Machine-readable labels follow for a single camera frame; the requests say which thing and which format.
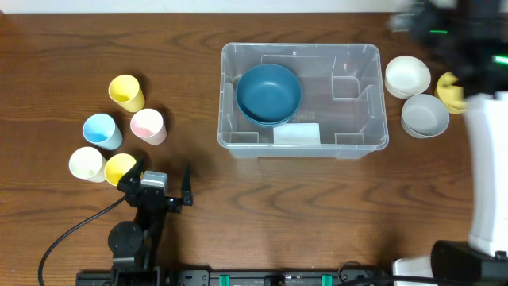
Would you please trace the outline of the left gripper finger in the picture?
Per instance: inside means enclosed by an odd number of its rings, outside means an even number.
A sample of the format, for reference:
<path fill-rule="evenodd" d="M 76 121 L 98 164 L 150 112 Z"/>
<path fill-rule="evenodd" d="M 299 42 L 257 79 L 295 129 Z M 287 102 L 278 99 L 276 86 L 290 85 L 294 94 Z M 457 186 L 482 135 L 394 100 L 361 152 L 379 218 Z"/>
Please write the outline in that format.
<path fill-rule="evenodd" d="M 191 191 L 191 167 L 190 165 L 186 166 L 185 173 L 183 176 L 182 186 L 181 186 L 181 199 L 182 205 L 184 206 L 192 206 L 194 203 L 193 194 Z"/>
<path fill-rule="evenodd" d="M 131 167 L 118 181 L 119 191 L 134 191 L 141 182 L 141 175 L 144 171 L 144 158 L 140 157 L 135 165 Z"/>

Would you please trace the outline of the yellow bowl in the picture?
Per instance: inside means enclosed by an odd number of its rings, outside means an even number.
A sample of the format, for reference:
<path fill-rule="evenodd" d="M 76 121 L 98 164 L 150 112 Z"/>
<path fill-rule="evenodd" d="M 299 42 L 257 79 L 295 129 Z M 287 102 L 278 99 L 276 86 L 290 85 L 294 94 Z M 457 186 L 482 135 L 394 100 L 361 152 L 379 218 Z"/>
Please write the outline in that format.
<path fill-rule="evenodd" d="M 437 81 L 434 95 L 438 97 L 450 114 L 462 114 L 467 109 L 464 101 L 464 89 L 456 86 L 458 79 L 449 71 Z"/>

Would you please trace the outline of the white bowl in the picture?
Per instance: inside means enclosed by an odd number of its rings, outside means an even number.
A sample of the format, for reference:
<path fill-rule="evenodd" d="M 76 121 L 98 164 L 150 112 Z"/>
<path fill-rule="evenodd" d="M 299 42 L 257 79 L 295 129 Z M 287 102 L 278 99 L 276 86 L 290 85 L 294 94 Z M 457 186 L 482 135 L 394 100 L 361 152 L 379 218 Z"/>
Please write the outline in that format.
<path fill-rule="evenodd" d="M 431 84 L 428 67 L 418 58 L 398 56 L 391 60 L 385 71 L 385 87 L 396 98 L 408 99 L 424 93 Z"/>

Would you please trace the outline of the grey bowl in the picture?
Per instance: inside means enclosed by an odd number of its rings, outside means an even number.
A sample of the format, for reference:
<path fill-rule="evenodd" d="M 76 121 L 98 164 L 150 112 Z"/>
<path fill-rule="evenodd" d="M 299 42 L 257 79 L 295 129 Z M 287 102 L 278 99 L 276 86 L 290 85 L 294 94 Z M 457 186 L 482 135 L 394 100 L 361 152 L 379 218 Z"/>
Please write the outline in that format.
<path fill-rule="evenodd" d="M 432 95 L 414 95 L 402 107 L 402 128 L 412 137 L 439 136 L 448 128 L 449 122 L 445 104 Z"/>

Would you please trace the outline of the dark teal bowl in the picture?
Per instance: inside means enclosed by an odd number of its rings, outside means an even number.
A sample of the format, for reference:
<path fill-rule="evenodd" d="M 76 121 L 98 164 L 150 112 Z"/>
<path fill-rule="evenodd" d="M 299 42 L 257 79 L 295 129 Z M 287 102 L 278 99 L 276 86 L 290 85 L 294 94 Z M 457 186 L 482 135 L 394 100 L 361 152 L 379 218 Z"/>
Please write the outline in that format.
<path fill-rule="evenodd" d="M 235 103 L 235 107 L 248 122 L 263 128 L 271 128 L 288 123 L 297 114 L 300 106 L 301 104 L 299 102 L 251 102 L 248 104 L 242 102 Z"/>
<path fill-rule="evenodd" d="M 236 101 L 302 104 L 302 86 L 298 77 L 278 64 L 261 64 L 245 72 L 236 88 Z"/>

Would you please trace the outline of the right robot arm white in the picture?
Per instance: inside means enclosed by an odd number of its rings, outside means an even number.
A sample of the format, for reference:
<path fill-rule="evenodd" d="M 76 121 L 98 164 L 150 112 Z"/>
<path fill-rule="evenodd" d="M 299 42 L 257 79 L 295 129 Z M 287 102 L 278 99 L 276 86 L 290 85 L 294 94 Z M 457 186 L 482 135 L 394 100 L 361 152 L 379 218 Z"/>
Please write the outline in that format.
<path fill-rule="evenodd" d="M 428 257 L 398 259 L 384 285 L 507 283 L 507 39 L 499 1 L 443 7 L 410 1 L 391 17 L 447 65 L 463 89 L 474 207 L 469 239 L 440 240 Z"/>

